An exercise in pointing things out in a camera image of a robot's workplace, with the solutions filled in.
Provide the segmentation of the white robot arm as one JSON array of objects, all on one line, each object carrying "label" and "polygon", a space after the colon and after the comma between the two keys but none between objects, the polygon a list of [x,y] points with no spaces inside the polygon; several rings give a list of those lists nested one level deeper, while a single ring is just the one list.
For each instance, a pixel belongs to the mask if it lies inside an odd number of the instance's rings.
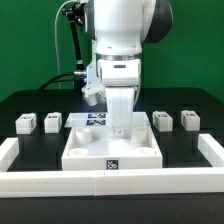
[{"label": "white robot arm", "polygon": [[172,8],[169,0],[89,0],[85,19],[93,59],[83,93],[89,105],[106,99],[110,125],[123,134],[140,92],[142,45],[168,34]]}]

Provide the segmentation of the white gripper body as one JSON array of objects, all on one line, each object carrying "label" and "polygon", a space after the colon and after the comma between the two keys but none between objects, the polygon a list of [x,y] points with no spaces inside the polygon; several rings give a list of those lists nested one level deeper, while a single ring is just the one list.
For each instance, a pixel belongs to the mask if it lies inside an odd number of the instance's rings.
[{"label": "white gripper body", "polygon": [[113,128],[127,128],[132,119],[135,88],[140,84],[139,59],[97,62],[98,75],[105,87],[107,112]]}]

